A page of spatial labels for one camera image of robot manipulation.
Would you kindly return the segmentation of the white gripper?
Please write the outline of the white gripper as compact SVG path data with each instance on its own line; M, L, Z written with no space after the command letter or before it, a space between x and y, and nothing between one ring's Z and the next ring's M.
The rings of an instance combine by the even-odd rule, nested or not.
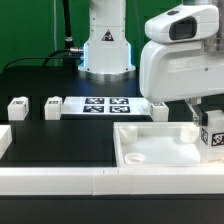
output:
M148 20L145 34L141 94L152 103L186 99L201 126L196 97L224 93L224 3L182 3Z

